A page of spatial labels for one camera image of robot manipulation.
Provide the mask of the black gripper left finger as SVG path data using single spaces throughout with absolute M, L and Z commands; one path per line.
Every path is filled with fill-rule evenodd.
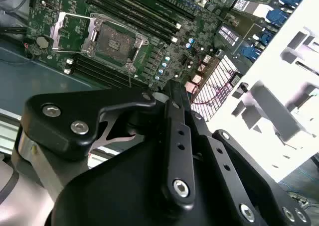
M 180 83 L 162 92 L 141 88 L 31 97 L 21 122 L 21 156 L 56 202 L 77 176 L 140 143 L 163 144 L 161 192 L 171 211 L 190 211 L 196 189 L 191 130 L 179 102 Z

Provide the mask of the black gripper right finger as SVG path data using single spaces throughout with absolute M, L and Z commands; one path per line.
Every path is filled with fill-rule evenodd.
M 187 91 L 178 85 L 186 108 L 194 150 L 212 170 L 207 184 L 222 197 L 220 226 L 310 226 L 305 210 L 224 130 L 211 133 L 200 114 L 191 110 Z

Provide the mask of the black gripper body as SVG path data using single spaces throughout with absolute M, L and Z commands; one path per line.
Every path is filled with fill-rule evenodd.
M 194 159 L 195 203 L 191 211 L 170 210 L 160 185 L 163 144 L 149 140 L 74 178 L 60 193 L 52 226 L 236 226 L 215 174 Z

